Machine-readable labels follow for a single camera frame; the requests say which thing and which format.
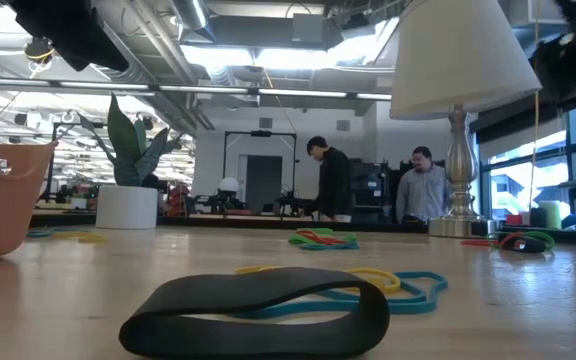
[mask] doorway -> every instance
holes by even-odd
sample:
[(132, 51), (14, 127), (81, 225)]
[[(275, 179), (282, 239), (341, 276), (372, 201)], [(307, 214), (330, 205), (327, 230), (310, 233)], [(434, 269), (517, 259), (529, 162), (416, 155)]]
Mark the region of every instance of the doorway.
[(275, 199), (281, 196), (282, 159), (281, 156), (248, 155), (245, 197), (254, 213), (264, 211), (265, 204), (274, 205)]

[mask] silver lamp base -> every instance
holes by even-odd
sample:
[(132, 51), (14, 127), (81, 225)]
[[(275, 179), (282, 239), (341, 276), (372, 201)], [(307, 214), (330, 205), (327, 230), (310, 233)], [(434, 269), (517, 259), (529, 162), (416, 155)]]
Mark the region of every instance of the silver lamp base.
[(481, 239), (497, 231), (497, 222), (486, 219), (440, 217), (428, 223), (428, 235), (461, 239)]
[(455, 105), (450, 116), (452, 141), (446, 159), (446, 178), (450, 182), (450, 209), (446, 216), (430, 220), (430, 236), (450, 238), (483, 238), (495, 232), (496, 223), (486, 220), (473, 209), (475, 197), (470, 184), (479, 175), (472, 148), (468, 141), (466, 113), (462, 105)]

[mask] white lamp shade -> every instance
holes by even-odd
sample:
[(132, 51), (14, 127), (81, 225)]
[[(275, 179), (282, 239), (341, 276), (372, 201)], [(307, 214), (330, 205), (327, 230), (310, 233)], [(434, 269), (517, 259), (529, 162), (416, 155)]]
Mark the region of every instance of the white lamp shade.
[(397, 31), (393, 119), (480, 112), (541, 88), (498, 0), (416, 0)]

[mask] black shirt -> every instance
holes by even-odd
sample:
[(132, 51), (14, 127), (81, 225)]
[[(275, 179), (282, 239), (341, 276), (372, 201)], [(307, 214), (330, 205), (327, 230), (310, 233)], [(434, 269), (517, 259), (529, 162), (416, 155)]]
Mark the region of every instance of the black shirt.
[(329, 148), (319, 167), (319, 212), (332, 218), (352, 213), (350, 161), (343, 152)]

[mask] plastic basket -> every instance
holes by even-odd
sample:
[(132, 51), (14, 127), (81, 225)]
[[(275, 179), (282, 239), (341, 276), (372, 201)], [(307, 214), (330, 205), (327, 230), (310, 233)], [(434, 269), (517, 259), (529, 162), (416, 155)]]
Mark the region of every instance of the plastic basket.
[(26, 238), (46, 168), (57, 143), (0, 145), (0, 159), (11, 168), (0, 174), (0, 256)]

